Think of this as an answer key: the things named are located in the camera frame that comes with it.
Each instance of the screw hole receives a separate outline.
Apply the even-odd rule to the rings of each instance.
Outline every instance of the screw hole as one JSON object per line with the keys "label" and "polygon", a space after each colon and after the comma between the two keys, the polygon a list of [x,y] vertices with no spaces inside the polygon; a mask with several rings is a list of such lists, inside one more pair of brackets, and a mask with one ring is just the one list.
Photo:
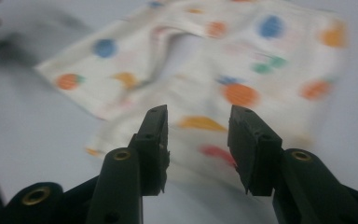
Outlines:
{"label": "screw hole", "polygon": [[312,159],[309,154],[301,151],[292,152],[292,156],[299,161],[310,161]]}
{"label": "screw hole", "polygon": [[46,200],[49,194],[50,194],[49,187],[40,187],[27,193],[22,198],[22,203],[25,205],[34,205],[37,203],[41,203]]}
{"label": "screw hole", "polygon": [[116,223],[120,219],[120,214],[118,212],[111,212],[105,215],[104,221],[106,223]]}
{"label": "screw hole", "polygon": [[116,153],[114,158],[117,161],[124,161],[124,160],[128,159],[130,156],[131,156],[130,152],[127,150],[124,150],[124,151],[119,151],[118,153]]}

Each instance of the polka dot fabric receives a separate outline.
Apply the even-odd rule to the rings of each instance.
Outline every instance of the polka dot fabric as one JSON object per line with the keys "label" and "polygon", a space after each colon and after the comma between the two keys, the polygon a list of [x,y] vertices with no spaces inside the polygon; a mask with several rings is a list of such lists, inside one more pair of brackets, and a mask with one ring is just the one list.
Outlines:
{"label": "polka dot fabric", "polygon": [[[201,43],[160,79],[170,41],[182,34]],[[242,189],[227,148],[231,106],[253,109],[283,147],[307,149],[347,46],[337,14],[283,0],[154,0],[37,70],[106,119],[85,146],[90,155],[127,146],[145,112],[168,105],[172,162]]]}

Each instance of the white table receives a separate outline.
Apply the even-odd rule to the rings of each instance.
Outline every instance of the white table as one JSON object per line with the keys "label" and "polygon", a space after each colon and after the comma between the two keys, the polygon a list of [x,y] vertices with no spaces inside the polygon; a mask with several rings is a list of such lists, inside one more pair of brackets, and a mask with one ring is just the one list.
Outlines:
{"label": "white table", "polygon": [[[358,189],[358,1],[293,2],[335,10],[349,23],[349,67],[324,113],[314,151],[339,181]],[[102,161],[82,148],[101,122],[53,90],[32,67],[144,3],[12,0],[0,4],[0,40],[9,42],[0,49],[0,191],[5,202],[36,182],[52,181],[68,190],[100,172]],[[197,40],[188,38],[180,44],[194,43]],[[174,52],[167,73],[185,53]],[[206,189],[202,183],[213,180],[189,175],[201,183],[169,181],[166,194],[144,200],[145,223],[276,223],[269,200],[242,196],[217,182]]]}

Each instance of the green dot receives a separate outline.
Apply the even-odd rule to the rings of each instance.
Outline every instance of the green dot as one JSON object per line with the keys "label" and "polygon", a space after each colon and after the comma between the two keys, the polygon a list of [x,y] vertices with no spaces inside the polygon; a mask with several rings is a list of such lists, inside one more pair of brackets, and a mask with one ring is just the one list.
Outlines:
{"label": "green dot", "polygon": [[257,72],[258,74],[268,74],[271,72],[271,68],[264,63],[257,63],[254,65],[253,70]]}
{"label": "green dot", "polygon": [[269,65],[271,65],[272,67],[282,67],[286,64],[286,60],[280,57],[271,57],[271,59],[269,60]]}
{"label": "green dot", "polygon": [[326,81],[330,84],[333,84],[337,81],[337,79],[338,79],[337,77],[326,77],[326,78],[324,78],[324,81]]}
{"label": "green dot", "polygon": [[77,76],[77,83],[82,83],[84,82],[85,78],[82,76]]}

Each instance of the table surface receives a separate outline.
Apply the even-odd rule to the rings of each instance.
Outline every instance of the table surface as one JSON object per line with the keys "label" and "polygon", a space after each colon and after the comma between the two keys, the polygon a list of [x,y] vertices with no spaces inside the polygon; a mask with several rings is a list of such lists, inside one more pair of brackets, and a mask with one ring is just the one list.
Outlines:
{"label": "table surface", "polygon": [[[358,1],[292,2],[335,10],[348,22],[348,69],[324,111],[313,151],[341,183],[358,189]],[[0,4],[0,40],[5,40],[0,48],[0,192],[5,202],[36,182],[56,182],[68,190],[100,172],[102,161],[82,148],[102,122],[55,91],[33,67],[143,4],[145,0]],[[192,38],[179,42],[197,44]],[[181,58],[183,52],[173,48],[165,72]],[[184,169],[182,174],[199,183],[169,181],[167,193],[145,198],[145,223],[277,223],[269,199],[245,196]]]}

